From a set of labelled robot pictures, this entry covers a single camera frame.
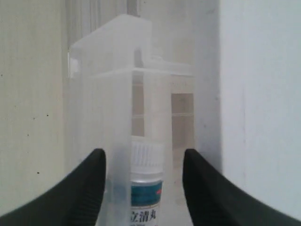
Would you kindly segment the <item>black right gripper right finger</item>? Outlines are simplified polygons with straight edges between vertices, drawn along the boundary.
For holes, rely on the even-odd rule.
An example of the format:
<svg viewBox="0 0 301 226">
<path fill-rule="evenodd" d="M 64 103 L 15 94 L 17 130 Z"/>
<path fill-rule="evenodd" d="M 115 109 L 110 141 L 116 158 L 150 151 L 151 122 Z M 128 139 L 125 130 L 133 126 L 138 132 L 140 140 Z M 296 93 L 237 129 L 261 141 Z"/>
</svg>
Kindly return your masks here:
<svg viewBox="0 0 301 226">
<path fill-rule="evenodd" d="M 235 186 L 195 149 L 184 153 L 182 184 L 195 226 L 295 225 L 295 218 Z"/>
</svg>

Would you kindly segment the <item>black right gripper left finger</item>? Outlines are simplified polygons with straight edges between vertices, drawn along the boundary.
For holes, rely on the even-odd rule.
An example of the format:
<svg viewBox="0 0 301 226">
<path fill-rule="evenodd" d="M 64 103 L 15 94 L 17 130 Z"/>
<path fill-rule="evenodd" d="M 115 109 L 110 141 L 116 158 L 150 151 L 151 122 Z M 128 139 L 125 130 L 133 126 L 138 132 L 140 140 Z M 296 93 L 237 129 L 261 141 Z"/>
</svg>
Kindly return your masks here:
<svg viewBox="0 0 301 226">
<path fill-rule="evenodd" d="M 2 226 L 94 226 L 105 190 L 106 155 L 93 150 L 61 182 L 0 217 Z"/>
</svg>

